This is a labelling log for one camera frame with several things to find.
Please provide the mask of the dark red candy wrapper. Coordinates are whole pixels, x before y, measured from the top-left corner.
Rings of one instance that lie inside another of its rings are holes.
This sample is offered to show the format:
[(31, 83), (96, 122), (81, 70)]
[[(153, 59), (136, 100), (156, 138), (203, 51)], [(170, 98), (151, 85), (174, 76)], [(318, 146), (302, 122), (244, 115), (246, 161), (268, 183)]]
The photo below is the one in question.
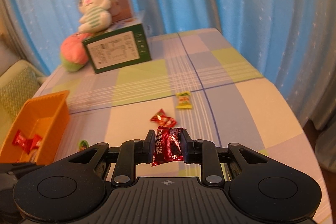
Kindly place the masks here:
[(154, 155), (151, 166), (168, 162), (183, 161), (181, 149), (181, 133), (183, 128), (169, 128), (159, 126), (155, 134)]

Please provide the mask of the red square snack pack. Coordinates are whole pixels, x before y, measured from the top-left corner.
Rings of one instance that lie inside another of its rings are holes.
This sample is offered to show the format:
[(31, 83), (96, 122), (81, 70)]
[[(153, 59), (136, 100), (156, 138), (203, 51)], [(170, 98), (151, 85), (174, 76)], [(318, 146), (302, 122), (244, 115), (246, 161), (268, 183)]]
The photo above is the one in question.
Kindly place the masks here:
[(22, 134), (21, 130), (17, 130), (12, 141), (12, 145), (21, 147), (21, 149), (25, 151), (26, 154), (29, 154), (31, 151), (32, 142), (33, 140), (25, 137), (25, 135)]

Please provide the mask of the orange plastic basket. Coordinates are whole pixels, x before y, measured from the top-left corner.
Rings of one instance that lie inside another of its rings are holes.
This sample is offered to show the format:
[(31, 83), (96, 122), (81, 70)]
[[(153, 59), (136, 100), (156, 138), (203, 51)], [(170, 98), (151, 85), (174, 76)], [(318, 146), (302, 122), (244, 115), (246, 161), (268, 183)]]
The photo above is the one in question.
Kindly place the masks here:
[[(67, 106), (68, 90), (29, 99), (15, 118), (1, 147), (1, 163), (34, 162), (48, 165), (54, 161), (58, 146), (70, 121)], [(17, 130), (32, 139), (35, 134), (43, 139), (40, 147), (26, 154), (12, 145)]]

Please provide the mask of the red candy with peanuts picture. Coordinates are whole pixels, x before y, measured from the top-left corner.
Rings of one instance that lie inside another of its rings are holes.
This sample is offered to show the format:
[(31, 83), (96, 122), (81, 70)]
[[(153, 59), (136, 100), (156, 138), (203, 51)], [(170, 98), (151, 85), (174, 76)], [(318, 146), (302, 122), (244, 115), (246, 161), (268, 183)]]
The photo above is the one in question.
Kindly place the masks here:
[(167, 116), (163, 109), (160, 109), (153, 115), (150, 121), (157, 123), (161, 127), (173, 128), (177, 125), (177, 121), (174, 118)]

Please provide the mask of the long dark green snack pack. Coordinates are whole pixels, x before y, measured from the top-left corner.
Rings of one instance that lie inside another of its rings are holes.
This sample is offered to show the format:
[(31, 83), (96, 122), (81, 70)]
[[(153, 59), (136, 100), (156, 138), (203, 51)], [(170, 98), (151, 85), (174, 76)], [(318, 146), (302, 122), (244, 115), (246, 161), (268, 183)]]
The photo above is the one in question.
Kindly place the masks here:
[(79, 142), (78, 147), (79, 147), (79, 151), (85, 150), (89, 147), (89, 143), (86, 140), (81, 140)]

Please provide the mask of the yellow candy wrapper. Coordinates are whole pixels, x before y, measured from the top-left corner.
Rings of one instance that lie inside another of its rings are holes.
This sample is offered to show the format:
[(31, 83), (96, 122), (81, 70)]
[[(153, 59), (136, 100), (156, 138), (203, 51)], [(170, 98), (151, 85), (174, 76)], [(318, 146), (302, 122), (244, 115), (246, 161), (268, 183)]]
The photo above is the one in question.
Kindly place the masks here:
[(177, 109), (192, 109), (193, 105), (191, 103), (191, 93), (190, 92), (181, 92), (176, 94), (177, 97)]

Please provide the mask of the checkered tablecloth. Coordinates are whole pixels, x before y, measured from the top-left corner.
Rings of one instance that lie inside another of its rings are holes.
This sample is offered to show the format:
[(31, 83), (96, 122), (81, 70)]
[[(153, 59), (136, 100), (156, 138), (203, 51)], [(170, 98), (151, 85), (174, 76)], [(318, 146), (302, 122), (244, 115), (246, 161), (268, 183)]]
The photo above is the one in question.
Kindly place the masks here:
[(322, 172), (287, 101), (222, 34), (200, 29), (152, 37), (151, 60), (95, 73), (58, 67), (38, 96), (69, 91), (70, 121), (56, 159), (86, 141), (112, 147), (144, 139), (158, 118), (218, 147), (240, 143), (314, 178), (322, 190), (318, 223), (332, 223)]

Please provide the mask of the zigzag patterned cushion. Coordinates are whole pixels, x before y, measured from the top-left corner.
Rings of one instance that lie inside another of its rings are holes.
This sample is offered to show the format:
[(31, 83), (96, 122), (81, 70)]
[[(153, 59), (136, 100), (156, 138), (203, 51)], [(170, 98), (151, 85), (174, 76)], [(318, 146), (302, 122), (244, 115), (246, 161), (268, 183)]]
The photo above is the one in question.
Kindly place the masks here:
[(31, 67), (12, 66), (1, 75), (1, 106), (12, 121), (39, 87), (37, 76)]

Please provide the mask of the green white carton box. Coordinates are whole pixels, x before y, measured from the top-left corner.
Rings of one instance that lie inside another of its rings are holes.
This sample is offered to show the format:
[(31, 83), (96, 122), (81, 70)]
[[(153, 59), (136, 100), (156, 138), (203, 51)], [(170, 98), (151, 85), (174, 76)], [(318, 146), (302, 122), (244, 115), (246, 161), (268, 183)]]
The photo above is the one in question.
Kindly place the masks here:
[(144, 11), (116, 22), (107, 30), (83, 41), (96, 74), (151, 60), (147, 36), (151, 27)]

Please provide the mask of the pink green star plush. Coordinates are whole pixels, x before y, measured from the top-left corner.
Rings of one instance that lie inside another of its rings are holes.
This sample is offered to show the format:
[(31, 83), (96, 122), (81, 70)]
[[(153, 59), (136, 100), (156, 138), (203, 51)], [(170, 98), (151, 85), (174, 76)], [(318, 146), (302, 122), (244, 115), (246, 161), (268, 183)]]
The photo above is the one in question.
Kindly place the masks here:
[(77, 72), (88, 63), (84, 40), (91, 37), (89, 33), (75, 33), (68, 36), (60, 46), (60, 60), (68, 72)]

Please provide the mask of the grey frilled curtain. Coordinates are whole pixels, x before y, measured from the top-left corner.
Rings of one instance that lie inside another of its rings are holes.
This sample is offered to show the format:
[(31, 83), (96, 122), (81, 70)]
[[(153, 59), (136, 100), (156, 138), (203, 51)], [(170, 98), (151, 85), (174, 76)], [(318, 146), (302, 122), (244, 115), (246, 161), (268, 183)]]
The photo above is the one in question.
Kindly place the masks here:
[(317, 138), (315, 155), (320, 166), (335, 173), (335, 121), (329, 123), (327, 129)]

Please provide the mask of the white bunny plush toy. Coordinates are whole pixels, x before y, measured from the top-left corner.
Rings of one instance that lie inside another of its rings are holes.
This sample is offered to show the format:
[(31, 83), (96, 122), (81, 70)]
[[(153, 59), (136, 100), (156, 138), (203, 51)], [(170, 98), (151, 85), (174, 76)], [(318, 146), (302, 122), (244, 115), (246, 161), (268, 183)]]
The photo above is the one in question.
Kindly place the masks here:
[(79, 0), (82, 17), (79, 19), (78, 33), (94, 34), (106, 30), (112, 23), (109, 12), (111, 4), (112, 0)]

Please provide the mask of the blue star curtain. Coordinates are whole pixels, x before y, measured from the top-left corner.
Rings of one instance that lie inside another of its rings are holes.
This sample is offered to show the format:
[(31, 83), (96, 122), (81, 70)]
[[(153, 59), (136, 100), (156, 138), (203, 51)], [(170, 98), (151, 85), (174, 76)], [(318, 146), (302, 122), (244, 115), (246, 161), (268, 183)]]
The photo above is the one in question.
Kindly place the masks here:
[[(79, 25), (78, 0), (1, 0), (14, 48), (42, 72)], [(276, 85), (301, 123), (335, 116), (335, 0), (131, 0), (154, 35), (214, 27)]]

